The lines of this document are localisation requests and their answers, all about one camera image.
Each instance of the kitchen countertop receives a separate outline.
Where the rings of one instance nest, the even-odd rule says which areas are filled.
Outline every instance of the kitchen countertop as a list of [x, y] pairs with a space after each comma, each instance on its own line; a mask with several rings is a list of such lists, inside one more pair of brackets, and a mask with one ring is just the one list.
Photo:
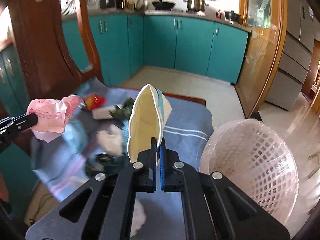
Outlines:
[[[145, 12], [139, 12], [139, 11], [129, 11], [129, 10], [119, 10], [119, 9], [107, 9], [107, 10], [101, 10], [98, 8], [89, 8], [88, 9], [88, 16], [99, 16], [99, 15], [112, 15], [112, 14], [126, 14], [126, 15], [145, 15], [145, 16], [156, 16], [156, 15], [168, 15], [168, 16], [180, 16], [180, 17], [189, 17], [189, 18], [198, 18], [203, 19], [207, 21], [217, 22], [221, 24], [225, 24], [240, 30], [243, 30], [245, 32], [250, 33], [251, 29], [244, 27], [240, 25], [239, 23], [231, 23], [222, 19], [217, 19], [213, 16], [200, 16], [193, 13], [187, 13], [187, 12], [172, 12], [172, 11], [155, 11], [155, 10], [148, 10]], [[62, 21], [68, 21], [76, 19], [76, 14], [71, 15], [62, 15], [61, 16]]]

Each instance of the pink plastic wrapper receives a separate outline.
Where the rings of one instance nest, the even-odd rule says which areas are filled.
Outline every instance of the pink plastic wrapper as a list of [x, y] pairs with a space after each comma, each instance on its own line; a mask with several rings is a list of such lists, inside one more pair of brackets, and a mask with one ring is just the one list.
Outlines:
[[70, 95], [62, 100], [32, 100], [26, 114], [35, 113], [38, 116], [38, 124], [31, 128], [35, 136], [46, 142], [59, 137], [81, 101], [82, 99], [76, 95]]

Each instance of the white stripe on tablecloth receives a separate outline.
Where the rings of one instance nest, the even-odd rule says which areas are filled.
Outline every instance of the white stripe on tablecloth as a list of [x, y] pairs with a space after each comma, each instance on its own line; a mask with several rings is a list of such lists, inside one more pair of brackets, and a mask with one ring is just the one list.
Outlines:
[[170, 128], [170, 129], [175, 129], [175, 130], [179, 130], [179, 131], [186, 131], [186, 132], [198, 132], [198, 133], [202, 133], [204, 134], [206, 137], [208, 137], [204, 132], [201, 132], [199, 130], [187, 130], [187, 129], [181, 129], [181, 128], [176, 128], [176, 127], [171, 127], [171, 126], [165, 126], [166, 128]]
[[163, 130], [163, 131], [164, 131], [164, 132], [168, 132], [168, 133], [173, 133], [173, 134], [179, 134], [179, 135], [183, 135], [183, 136], [195, 136], [195, 137], [199, 137], [199, 138], [201, 138], [201, 139], [203, 139], [203, 140], [207, 141], [207, 139], [206, 139], [206, 138], [201, 137], [201, 136], [196, 135], [196, 134], [184, 134], [184, 133], [179, 133], [179, 132], [171, 132], [171, 131], [168, 131], [168, 130]]

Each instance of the clear plastic liner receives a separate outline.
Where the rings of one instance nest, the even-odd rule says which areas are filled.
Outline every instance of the clear plastic liner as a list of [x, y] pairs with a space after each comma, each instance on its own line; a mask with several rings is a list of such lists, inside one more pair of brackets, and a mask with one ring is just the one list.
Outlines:
[[286, 143], [255, 119], [227, 122], [209, 138], [200, 172], [222, 172], [284, 224], [298, 195], [298, 172]]

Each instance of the metal screw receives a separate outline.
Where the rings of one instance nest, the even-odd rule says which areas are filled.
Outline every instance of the metal screw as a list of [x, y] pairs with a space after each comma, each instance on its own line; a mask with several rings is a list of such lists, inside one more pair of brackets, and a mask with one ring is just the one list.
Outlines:
[[98, 173], [96, 175], [96, 180], [104, 180], [106, 178], [106, 175], [104, 173]]
[[184, 164], [183, 162], [175, 162], [173, 166], [175, 166], [175, 168], [177, 169], [181, 169], [184, 166]]
[[140, 162], [136, 162], [136, 163], [133, 164], [133, 167], [134, 167], [135, 169], [141, 169], [141, 168], [143, 167], [143, 164], [140, 163]]
[[216, 172], [212, 173], [212, 177], [213, 177], [214, 179], [222, 179], [222, 173], [216, 171]]

